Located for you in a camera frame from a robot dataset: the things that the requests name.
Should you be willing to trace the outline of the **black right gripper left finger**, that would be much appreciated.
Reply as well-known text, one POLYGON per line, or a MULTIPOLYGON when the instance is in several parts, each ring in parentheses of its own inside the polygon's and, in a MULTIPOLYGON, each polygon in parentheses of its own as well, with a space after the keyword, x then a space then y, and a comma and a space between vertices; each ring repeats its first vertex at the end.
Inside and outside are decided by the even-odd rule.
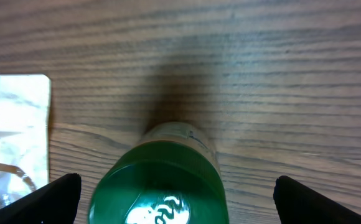
POLYGON ((66 174, 0 209, 0 224, 73 224, 81 187, 80 175, 66 174))

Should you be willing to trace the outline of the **green lid jar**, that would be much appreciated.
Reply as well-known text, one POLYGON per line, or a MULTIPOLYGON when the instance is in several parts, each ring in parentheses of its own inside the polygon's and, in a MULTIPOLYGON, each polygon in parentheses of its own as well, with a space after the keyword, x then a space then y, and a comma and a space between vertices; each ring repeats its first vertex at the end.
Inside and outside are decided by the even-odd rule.
POLYGON ((191 124, 158 124, 100 180, 88 222, 228 223, 215 148, 191 124))

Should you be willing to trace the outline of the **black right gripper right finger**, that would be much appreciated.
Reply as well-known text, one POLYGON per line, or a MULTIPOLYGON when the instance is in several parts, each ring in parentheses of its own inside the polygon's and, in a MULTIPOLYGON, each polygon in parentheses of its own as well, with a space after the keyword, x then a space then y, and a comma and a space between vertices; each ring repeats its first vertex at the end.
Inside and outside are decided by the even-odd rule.
POLYGON ((282 224, 361 224, 361 215, 282 175, 273 199, 282 224))

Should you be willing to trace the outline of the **beige nut snack pouch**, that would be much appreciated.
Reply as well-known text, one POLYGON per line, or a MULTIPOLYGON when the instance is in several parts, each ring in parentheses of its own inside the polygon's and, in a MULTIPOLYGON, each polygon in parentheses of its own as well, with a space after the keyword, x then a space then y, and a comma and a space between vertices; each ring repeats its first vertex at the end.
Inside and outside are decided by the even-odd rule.
POLYGON ((0 75, 0 209, 49 182, 50 80, 0 75))

